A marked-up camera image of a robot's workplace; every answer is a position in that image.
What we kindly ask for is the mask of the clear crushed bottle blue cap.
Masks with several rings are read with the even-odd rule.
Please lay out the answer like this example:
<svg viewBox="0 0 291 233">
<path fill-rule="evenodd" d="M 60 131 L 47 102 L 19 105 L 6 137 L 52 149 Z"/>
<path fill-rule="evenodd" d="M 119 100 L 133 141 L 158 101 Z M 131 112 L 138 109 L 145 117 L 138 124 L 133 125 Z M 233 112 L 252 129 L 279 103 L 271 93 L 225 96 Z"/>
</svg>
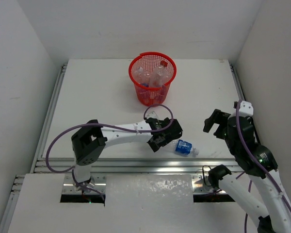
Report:
<svg viewBox="0 0 291 233">
<path fill-rule="evenodd" d="M 170 80 L 170 77 L 171 77 L 170 73 L 165 74 L 152 73 L 150 75 L 149 87 L 160 88 L 160 90 L 157 91 L 158 96 L 161 93 L 164 84 Z"/>
</svg>

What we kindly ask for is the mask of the red label small bottle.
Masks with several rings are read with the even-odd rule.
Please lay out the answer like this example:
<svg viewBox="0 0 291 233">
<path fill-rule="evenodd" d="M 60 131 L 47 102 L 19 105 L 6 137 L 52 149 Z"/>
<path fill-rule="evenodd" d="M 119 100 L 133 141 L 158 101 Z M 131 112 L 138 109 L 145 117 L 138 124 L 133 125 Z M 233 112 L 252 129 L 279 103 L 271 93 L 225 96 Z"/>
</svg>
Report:
<svg viewBox="0 0 291 233">
<path fill-rule="evenodd" d="M 152 73 L 159 73 L 159 74 L 168 73 L 166 70 L 167 65 L 168 65 L 168 63 L 166 61 L 164 61 L 164 60 L 160 61 L 160 64 L 153 69 Z"/>
</svg>

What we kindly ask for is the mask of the clear bottle white cap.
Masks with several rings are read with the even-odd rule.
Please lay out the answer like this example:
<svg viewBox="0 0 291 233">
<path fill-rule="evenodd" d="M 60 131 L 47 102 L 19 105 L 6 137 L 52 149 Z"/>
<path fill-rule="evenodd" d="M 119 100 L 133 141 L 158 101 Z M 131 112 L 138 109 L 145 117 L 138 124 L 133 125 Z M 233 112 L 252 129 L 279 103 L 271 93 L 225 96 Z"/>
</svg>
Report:
<svg viewBox="0 0 291 233">
<path fill-rule="evenodd" d="M 133 77 L 135 81 L 139 84 L 141 83 L 147 83 L 149 84 L 149 74 L 142 68 L 138 68 L 135 71 L 133 71 Z"/>
</svg>

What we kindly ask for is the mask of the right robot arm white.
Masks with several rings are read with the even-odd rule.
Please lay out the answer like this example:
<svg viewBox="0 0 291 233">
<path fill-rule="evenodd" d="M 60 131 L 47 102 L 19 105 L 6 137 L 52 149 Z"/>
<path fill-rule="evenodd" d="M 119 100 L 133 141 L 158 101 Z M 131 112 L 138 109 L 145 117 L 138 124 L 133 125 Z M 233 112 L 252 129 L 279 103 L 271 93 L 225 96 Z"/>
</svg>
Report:
<svg viewBox="0 0 291 233">
<path fill-rule="evenodd" d="M 291 203 L 280 181 L 278 165 L 271 151 L 255 141 L 249 117 L 215 109 L 204 123 L 206 133 L 214 124 L 219 125 L 214 135 L 226 142 L 262 201 L 246 190 L 225 165 L 208 172 L 211 187 L 225 191 L 251 218 L 259 233 L 291 233 Z"/>
</svg>

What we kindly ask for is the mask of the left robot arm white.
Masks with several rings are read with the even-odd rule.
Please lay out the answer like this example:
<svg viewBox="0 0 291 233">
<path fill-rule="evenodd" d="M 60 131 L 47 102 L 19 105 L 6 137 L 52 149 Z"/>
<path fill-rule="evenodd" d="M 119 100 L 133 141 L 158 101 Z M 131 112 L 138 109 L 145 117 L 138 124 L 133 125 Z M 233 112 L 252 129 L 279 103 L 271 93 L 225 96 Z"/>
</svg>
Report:
<svg viewBox="0 0 291 233">
<path fill-rule="evenodd" d="M 73 175 L 77 183 L 91 179 L 90 165 L 95 163 L 104 149 L 131 142 L 147 143 L 153 152 L 182 136 L 182 128 L 176 119 L 148 118 L 138 123 L 107 125 L 90 120 L 71 137 L 76 165 Z"/>
</svg>

